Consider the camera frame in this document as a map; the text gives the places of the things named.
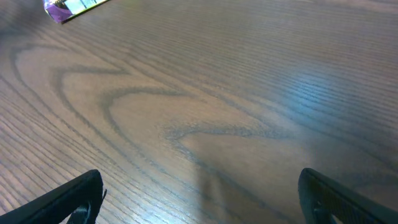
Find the candy bar wrapper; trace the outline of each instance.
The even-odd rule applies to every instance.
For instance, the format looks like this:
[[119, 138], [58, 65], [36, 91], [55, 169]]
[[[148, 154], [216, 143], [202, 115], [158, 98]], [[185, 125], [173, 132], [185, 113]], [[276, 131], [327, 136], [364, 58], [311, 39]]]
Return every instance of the candy bar wrapper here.
[[63, 22], [107, 0], [43, 0], [45, 11], [55, 20]]

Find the table surface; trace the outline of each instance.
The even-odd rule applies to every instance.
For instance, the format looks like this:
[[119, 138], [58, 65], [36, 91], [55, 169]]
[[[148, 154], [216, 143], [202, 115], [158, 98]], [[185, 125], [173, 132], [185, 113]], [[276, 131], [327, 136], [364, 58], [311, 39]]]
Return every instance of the table surface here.
[[0, 214], [90, 169], [98, 223], [303, 223], [304, 167], [398, 210], [396, 0], [0, 18]]

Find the wood grain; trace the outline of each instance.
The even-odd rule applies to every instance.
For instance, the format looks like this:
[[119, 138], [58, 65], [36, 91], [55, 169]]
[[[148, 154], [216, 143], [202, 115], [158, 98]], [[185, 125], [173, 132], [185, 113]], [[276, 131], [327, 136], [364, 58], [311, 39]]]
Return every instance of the wood grain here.
[[89, 169], [98, 223], [303, 223], [312, 167], [398, 210], [398, 5], [0, 0], [0, 214]]

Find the black object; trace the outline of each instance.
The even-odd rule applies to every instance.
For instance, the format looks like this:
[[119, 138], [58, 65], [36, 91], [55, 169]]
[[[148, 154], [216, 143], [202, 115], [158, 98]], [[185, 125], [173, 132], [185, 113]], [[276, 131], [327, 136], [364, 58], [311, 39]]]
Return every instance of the black object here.
[[68, 224], [94, 224], [103, 195], [103, 182], [98, 170], [61, 185], [49, 193], [0, 216], [4, 224], [60, 223], [71, 215]]
[[298, 180], [300, 204], [308, 224], [335, 224], [332, 215], [348, 224], [398, 223], [398, 213], [305, 168]]

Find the wooden surface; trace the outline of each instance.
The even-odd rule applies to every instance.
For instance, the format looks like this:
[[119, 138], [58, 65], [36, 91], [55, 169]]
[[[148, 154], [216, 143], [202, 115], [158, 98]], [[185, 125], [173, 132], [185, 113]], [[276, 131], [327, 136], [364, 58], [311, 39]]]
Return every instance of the wooden surface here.
[[0, 0], [0, 214], [89, 169], [98, 223], [303, 223], [312, 167], [398, 210], [396, 0]]

